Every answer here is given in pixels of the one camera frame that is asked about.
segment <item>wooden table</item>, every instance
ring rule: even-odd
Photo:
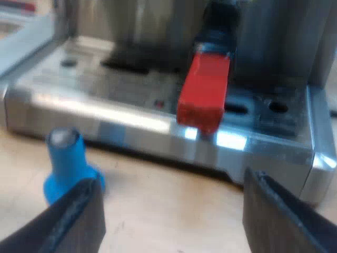
[[[87,158],[106,176],[107,233],[100,252],[250,252],[242,189],[96,148],[88,148]],[[6,131],[0,131],[0,164],[4,238],[47,207],[42,188],[51,165],[43,141]],[[336,208],[337,176],[317,210],[337,223]]]

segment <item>screw hole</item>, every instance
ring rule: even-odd
[[[248,113],[247,107],[239,104],[225,103],[226,113],[235,113],[240,115],[245,115]]]
[[[77,65],[76,59],[65,59],[61,61],[62,67],[75,67]]]
[[[286,113],[288,111],[288,106],[281,102],[271,102],[269,104],[269,109],[275,113]]]

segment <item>reflective metal surface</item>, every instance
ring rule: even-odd
[[[208,0],[58,0],[71,34],[187,54]]]
[[[114,1],[109,2],[108,11],[103,8],[108,1],[90,2],[89,6],[84,5],[86,2],[80,1],[78,10],[64,13],[62,10],[69,10],[67,5],[76,1],[66,4],[57,1],[60,12],[56,24],[54,21],[46,21],[46,24],[55,25],[54,38],[61,40],[53,40],[25,61],[22,61],[23,55],[32,50],[21,52],[21,58],[11,60],[11,67],[19,61],[21,64],[0,79],[3,125],[11,131],[40,137],[55,127],[75,127],[87,140],[222,171],[239,184],[243,183],[246,168],[264,170],[304,201],[321,201],[337,161],[331,145],[333,136],[324,91],[304,86],[259,93],[258,89],[246,90],[230,83],[227,111],[219,130],[214,135],[203,135],[195,128],[178,125],[175,119],[184,72],[172,71],[172,67],[176,67],[176,56],[181,58],[172,52],[189,44],[194,27],[189,27],[191,33],[185,34],[183,30],[189,21],[182,19],[184,26],[176,22],[183,16],[180,11],[193,1],[164,2],[162,7],[167,8],[166,11],[174,10],[176,15],[172,16],[173,27],[181,30],[168,33],[163,44],[157,40],[160,36],[152,37],[157,30],[153,28],[155,33],[147,33],[149,26],[142,22],[140,27],[133,27],[131,22],[125,24],[123,30],[119,31],[118,27],[114,30],[115,23],[107,19],[112,18],[112,10],[116,11],[112,8]],[[175,10],[169,8],[169,3],[184,6]],[[199,3],[201,1],[195,2],[197,11],[201,10]],[[128,20],[135,15],[134,22],[139,18],[144,24],[149,24],[149,17],[156,18],[157,22],[160,15],[167,14],[164,9],[160,11],[160,6],[157,6],[159,16],[152,16],[151,8],[142,13],[146,10],[141,6],[146,4],[157,6],[152,1],[138,0],[121,3],[121,7],[140,6],[138,14],[128,14]],[[121,13],[113,18],[123,20]],[[95,18],[96,26],[91,26]],[[162,22],[161,27],[169,23],[168,20]],[[30,38],[40,32],[39,27],[31,31]],[[71,36],[64,43],[65,27],[68,35],[79,36]],[[176,42],[170,41],[173,34],[178,35]],[[49,36],[40,40],[36,36],[32,45],[36,49],[47,38]],[[172,47],[166,47],[166,39]],[[109,59],[120,53],[143,59],[149,52],[146,45],[150,49],[163,46],[169,50],[169,58],[153,54],[156,64],[169,62],[169,71],[155,67],[131,71],[109,64]]]
[[[27,23],[23,22],[22,17],[17,22],[14,17],[12,19],[5,17],[7,17],[6,22],[11,20],[16,25],[20,23],[24,28],[0,40],[0,76],[50,41],[54,35],[51,15],[35,17]]]
[[[236,76],[259,85],[325,86],[337,45],[334,0],[254,0],[242,14]]]
[[[311,124],[315,154],[312,169],[300,198],[305,201],[310,199],[312,203],[319,203],[333,178],[337,166],[337,158],[325,91],[318,87],[311,87],[309,97],[311,101]]]
[[[68,41],[8,89],[9,129],[44,136],[55,127],[76,127],[88,140],[224,171],[237,183],[243,182],[247,167],[265,170],[296,196],[301,194],[314,157],[310,115],[303,113],[309,91],[287,98],[265,94],[265,103],[256,108],[248,100],[253,115],[263,104],[267,110],[274,98],[289,107],[295,102],[303,118],[295,133],[257,129],[246,120],[250,114],[230,112],[217,133],[205,136],[176,123],[179,75],[104,67],[101,60],[114,44],[97,41],[93,47],[88,40]],[[76,64],[64,66],[66,59]],[[298,114],[291,107],[288,113],[279,119]]]

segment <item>red block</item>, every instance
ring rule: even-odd
[[[177,107],[177,122],[214,133],[224,113],[230,58],[197,53]]]

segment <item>metal frame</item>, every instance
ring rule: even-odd
[[[52,31],[51,27],[58,21],[57,17],[53,21],[52,16],[48,16],[39,22],[34,30],[24,28],[20,35],[24,37],[29,33],[33,37],[41,33],[38,28],[45,24]],[[22,55],[13,59],[12,66],[19,61],[21,64],[0,80],[0,117],[2,125],[9,130],[43,137],[54,127],[76,127],[87,140],[223,171],[239,184],[243,183],[244,170],[250,167],[266,171],[306,202],[319,203],[324,197],[337,165],[324,90],[307,86],[299,91],[301,99],[297,97],[293,102],[303,107],[292,113],[303,115],[304,123],[296,135],[240,126],[233,123],[231,117],[225,117],[217,133],[205,136],[197,129],[178,125],[170,106],[158,110],[151,107],[152,103],[136,106],[109,98],[109,92],[103,89],[106,83],[102,77],[107,74],[100,60],[114,44],[96,41],[101,43],[95,48],[90,47],[91,43],[84,43],[85,40],[71,39],[64,43],[64,34],[58,33],[57,27],[51,43],[24,61]],[[24,55],[46,44],[51,33],[46,31],[47,36],[38,38],[33,43],[35,47],[25,50]],[[70,55],[67,54],[69,49],[73,50]],[[74,56],[74,51],[79,61],[76,68],[60,67],[60,60]],[[82,59],[88,55],[90,61]],[[83,66],[87,66],[84,64],[92,64],[93,69],[86,82],[77,79],[84,71]],[[35,78],[46,68],[47,74],[44,72],[43,76],[47,79],[36,82]],[[114,73],[118,82],[122,74]],[[163,89],[159,90],[165,95],[167,90]],[[270,95],[260,95],[264,102],[269,101]],[[277,96],[277,99],[289,102],[293,98]],[[277,116],[277,119],[285,119],[286,115]]]

